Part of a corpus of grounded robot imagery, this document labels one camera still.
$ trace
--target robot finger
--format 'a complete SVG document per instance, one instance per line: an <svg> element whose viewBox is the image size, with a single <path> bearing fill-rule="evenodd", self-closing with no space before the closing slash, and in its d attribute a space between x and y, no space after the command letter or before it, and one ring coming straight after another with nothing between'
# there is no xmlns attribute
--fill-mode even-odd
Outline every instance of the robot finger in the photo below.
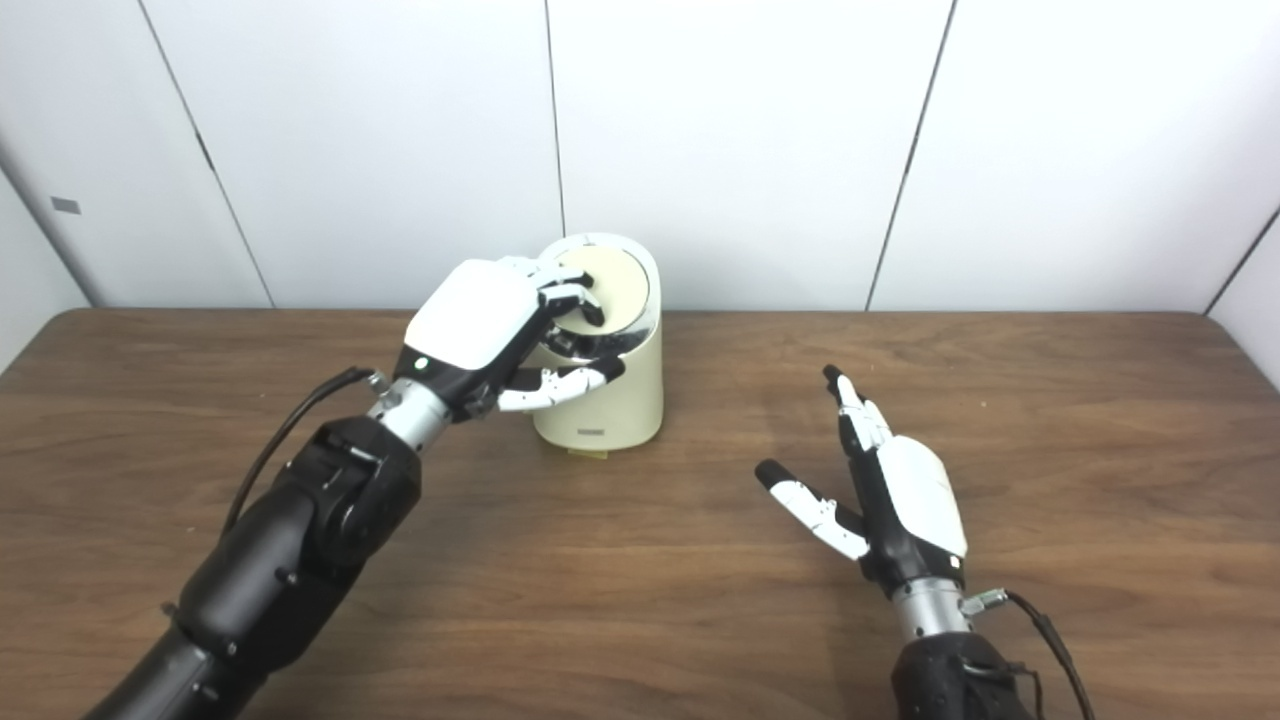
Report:
<svg viewBox="0 0 1280 720"><path fill-rule="evenodd" d="M566 283L576 283L582 287L591 287L595 284L595 278L593 278L586 270L581 270L579 268L566 268L554 260L535 260L532 258L508 255L507 258L499 260L499 263L509 265L529 275L529 281L539 290Z"/></svg>
<svg viewBox="0 0 1280 720"><path fill-rule="evenodd" d="M818 539L850 560L860 560L870 550L867 544L863 518L835 500L822 497L801 483L777 460L755 466L755 477L796 520L804 523Z"/></svg>
<svg viewBox="0 0 1280 720"><path fill-rule="evenodd" d="M582 309L582 318L591 325L604 324L604 309L600 301L584 286L570 283L545 287L540 291L547 299L547 309L552 315L561 316L575 307Z"/></svg>
<svg viewBox="0 0 1280 720"><path fill-rule="evenodd" d="M823 368L822 374L827 377L827 391L840 404L840 443L846 455L870 452L893 437L879 407L858 392L849 375L835 365Z"/></svg>
<svg viewBox="0 0 1280 720"><path fill-rule="evenodd" d="M602 357L581 368L558 370L521 368L498 393L498 410L518 413L559 405L604 387L625 372L626 364L618 357Z"/></svg>

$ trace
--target white wall panel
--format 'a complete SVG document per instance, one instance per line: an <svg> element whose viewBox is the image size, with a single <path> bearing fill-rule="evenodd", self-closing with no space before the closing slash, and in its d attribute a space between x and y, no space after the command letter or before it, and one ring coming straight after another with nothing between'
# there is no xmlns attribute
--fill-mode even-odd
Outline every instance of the white wall panel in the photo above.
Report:
<svg viewBox="0 0 1280 720"><path fill-rule="evenodd" d="M282 306L416 306L561 236L538 0L146 0Z"/></svg>
<svg viewBox="0 0 1280 720"><path fill-rule="evenodd" d="M100 302L266 304L137 3L0 0L0 161Z"/></svg>
<svg viewBox="0 0 1280 720"><path fill-rule="evenodd" d="M1280 222L1271 224L1210 316L1280 388Z"/></svg>
<svg viewBox="0 0 1280 720"><path fill-rule="evenodd" d="M0 370L50 318L84 304L84 295L0 173Z"/></svg>
<svg viewBox="0 0 1280 720"><path fill-rule="evenodd" d="M668 306L861 309L948 4L550 0L564 214Z"/></svg>
<svg viewBox="0 0 1280 720"><path fill-rule="evenodd" d="M1280 3L961 0L876 310L1203 311L1280 201Z"/></svg>

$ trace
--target wooden table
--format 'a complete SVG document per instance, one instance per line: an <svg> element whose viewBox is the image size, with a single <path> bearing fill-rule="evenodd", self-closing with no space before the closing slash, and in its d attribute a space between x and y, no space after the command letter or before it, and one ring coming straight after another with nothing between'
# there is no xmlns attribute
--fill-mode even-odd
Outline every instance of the wooden table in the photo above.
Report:
<svg viewBox="0 0 1280 720"><path fill-rule="evenodd" d="M404 313L61 315L0 377L0 716L77 717L161 633L283 415ZM972 588L1053 615L1100 717L1280 712L1280 397L1181 314L671 314L667 420L608 460L453 428L425 495L246 714L893 716L891 606L756 484L852 500L819 369L947 462ZM294 432L362 413L348 391ZM1066 683L1014 609L982 621Z"/></svg>

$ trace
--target small gray tag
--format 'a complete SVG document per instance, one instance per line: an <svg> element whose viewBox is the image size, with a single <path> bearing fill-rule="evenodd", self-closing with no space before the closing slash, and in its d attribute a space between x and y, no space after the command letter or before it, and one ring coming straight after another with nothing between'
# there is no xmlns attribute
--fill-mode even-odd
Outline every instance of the small gray tag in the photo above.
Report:
<svg viewBox="0 0 1280 720"><path fill-rule="evenodd" d="M52 196L50 196L50 200L54 201L54 210L58 210L59 213L70 213L72 215L79 215L79 202L76 202L74 200L67 200L65 197L52 197Z"/></svg>

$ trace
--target robotic arm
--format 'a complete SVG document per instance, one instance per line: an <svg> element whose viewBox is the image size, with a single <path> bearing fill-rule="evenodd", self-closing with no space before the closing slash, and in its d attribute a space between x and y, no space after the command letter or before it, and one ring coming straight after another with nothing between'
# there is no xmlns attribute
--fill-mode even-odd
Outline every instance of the robotic arm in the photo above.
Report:
<svg viewBox="0 0 1280 720"><path fill-rule="evenodd" d="M421 495L424 452L454 423L563 402L621 375L620 359L520 364L581 309L604 323L581 270L524 258L467 260L413 316L393 382L351 369L316 389L264 450L216 547L166 606L169 630L87 720L225 720L311 644ZM325 423L239 515L270 451L316 401L367 379L367 414Z"/></svg>
<svg viewBox="0 0 1280 720"><path fill-rule="evenodd" d="M924 445L890 430L874 402L833 365L823 369L838 406L840 443L849 459L863 514L827 500L776 460L755 474L769 493L819 539L855 560L897 611L905 643L892 673L902 720L1030 720L1018 697L1018 675L1036 679L1036 716L1043 717L1039 676L1009 662L980 634L980 612L1018 603L1068 671L1087 720L1084 685L1048 616L1004 589L964 597L969 550L942 461Z"/></svg>

